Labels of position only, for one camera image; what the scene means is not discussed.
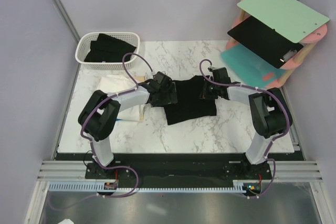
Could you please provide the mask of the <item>white t shirt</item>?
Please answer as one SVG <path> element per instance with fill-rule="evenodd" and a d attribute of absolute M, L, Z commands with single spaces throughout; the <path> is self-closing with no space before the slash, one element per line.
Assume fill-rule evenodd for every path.
<path fill-rule="evenodd" d="M 128 77 L 122 75 L 107 75 L 100 78 L 97 89 L 104 93 L 115 93 L 131 89 L 134 86 L 135 83 Z M 143 114 L 144 105 L 137 105 L 119 112 L 117 119 L 140 122 L 143 119 Z"/>

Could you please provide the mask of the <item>black t shirt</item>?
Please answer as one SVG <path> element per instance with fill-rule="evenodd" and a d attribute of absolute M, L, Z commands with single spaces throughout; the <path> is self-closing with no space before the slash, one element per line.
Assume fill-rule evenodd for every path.
<path fill-rule="evenodd" d="M 168 125 L 217 115 L 215 101 L 201 98 L 204 83 L 203 76 L 193 76 L 188 80 L 175 81 L 177 103 L 164 106 Z"/>

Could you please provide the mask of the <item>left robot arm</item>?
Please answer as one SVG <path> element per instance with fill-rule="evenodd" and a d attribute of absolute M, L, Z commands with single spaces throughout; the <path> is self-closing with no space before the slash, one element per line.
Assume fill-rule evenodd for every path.
<path fill-rule="evenodd" d="M 176 103 L 175 81 L 162 72 L 120 92 L 96 90 L 81 111 L 78 123 L 80 135 L 90 142 L 93 159 L 98 163 L 97 173 L 103 178 L 111 178 L 115 173 L 109 136 L 120 112 L 137 105 L 163 107 Z"/>

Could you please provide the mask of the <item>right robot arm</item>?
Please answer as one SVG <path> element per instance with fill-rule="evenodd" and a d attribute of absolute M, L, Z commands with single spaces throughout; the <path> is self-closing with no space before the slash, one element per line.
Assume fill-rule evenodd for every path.
<path fill-rule="evenodd" d="M 227 69 L 208 68 L 211 76 L 205 79 L 204 99 L 223 98 L 249 106 L 255 135 L 245 153 L 247 162 L 240 166 L 241 174 L 248 179 L 259 173 L 259 164 L 267 160 L 273 142 L 286 135 L 292 125 L 292 116 L 282 92 L 278 88 L 268 90 L 231 82 Z"/>

